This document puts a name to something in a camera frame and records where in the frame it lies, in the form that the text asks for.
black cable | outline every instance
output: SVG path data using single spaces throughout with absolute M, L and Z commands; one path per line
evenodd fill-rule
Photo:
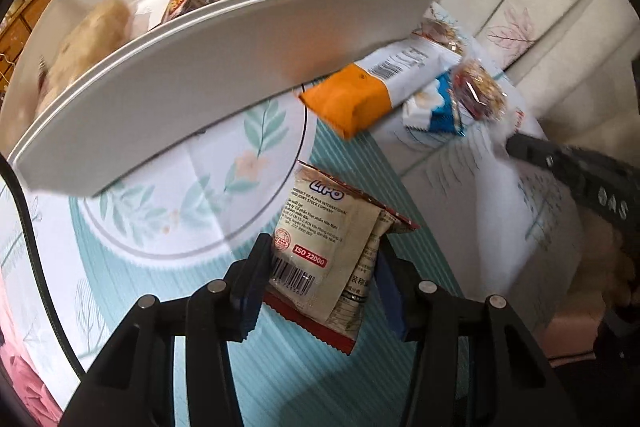
M 76 354 L 71 347 L 71 343 L 66 336 L 65 330 L 60 323 L 60 318 L 58 317 L 56 308 L 53 305 L 51 293 L 49 292 L 49 287 L 47 286 L 47 281 L 44 277 L 44 271 L 42 270 L 40 254 L 38 253 L 38 247 L 36 245 L 36 236 L 33 232 L 33 225 L 31 224 L 31 216 L 29 214 L 27 200 L 24 197 L 24 192 L 22 191 L 22 187 L 20 186 L 20 182 L 18 181 L 14 170 L 1 154 L 0 176 L 2 176 L 7 188 L 9 188 L 12 197 L 14 197 L 15 207 L 18 210 L 18 217 L 20 218 L 22 232 L 24 233 L 24 243 L 27 247 L 29 260 L 31 261 L 31 269 L 33 270 L 36 286 L 38 287 L 38 292 L 40 292 L 40 298 L 42 299 L 42 304 L 47 312 L 47 317 L 49 317 L 49 322 L 51 323 L 53 332 L 55 333 L 58 343 L 60 344 L 66 359 L 69 361 L 69 364 L 75 371 L 78 378 L 82 380 L 82 377 L 84 377 L 84 368 L 78 360 L 78 357 L 76 357 Z

blue plastic wrapper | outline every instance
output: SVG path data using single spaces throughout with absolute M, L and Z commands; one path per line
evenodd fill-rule
M 404 102 L 402 123 L 421 131 L 464 136 L 460 105 L 451 89 L 449 71 Z

bread roll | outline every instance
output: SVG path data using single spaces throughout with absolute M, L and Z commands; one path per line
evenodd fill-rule
M 127 42 L 130 16 L 125 2 L 105 0 L 66 36 L 40 91 L 36 116 L 82 74 Z

red packet edge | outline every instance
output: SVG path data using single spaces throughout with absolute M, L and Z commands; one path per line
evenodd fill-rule
M 262 301 L 267 306 L 279 313 L 290 322 L 296 323 L 309 333 L 311 333 L 319 341 L 323 341 L 329 346 L 335 347 L 338 351 L 341 351 L 345 355 L 350 355 L 353 351 L 353 346 L 356 342 L 344 335 L 341 335 L 337 331 L 331 330 L 320 323 L 317 323 L 312 318 L 303 315 L 292 306 L 283 301 L 277 293 L 267 291 L 264 293 Z

barcode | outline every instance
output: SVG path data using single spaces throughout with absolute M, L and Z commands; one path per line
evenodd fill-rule
M 271 268 L 271 278 L 282 284 L 285 288 L 305 296 L 316 278 L 304 270 L 287 263 L 282 257 L 276 257 Z
M 391 60 L 385 60 L 384 62 L 381 62 L 376 66 L 373 66 L 369 70 L 369 73 L 382 80 L 388 80 L 392 76 L 396 76 L 396 74 L 402 73 L 402 71 L 404 71 L 403 67 L 397 64 L 391 63 Z
M 398 73 L 407 71 L 415 66 L 423 66 L 424 61 L 428 58 L 424 52 L 415 48 L 408 48 L 396 55 L 392 55 L 384 62 L 372 66 L 367 71 L 380 80 L 389 80 Z

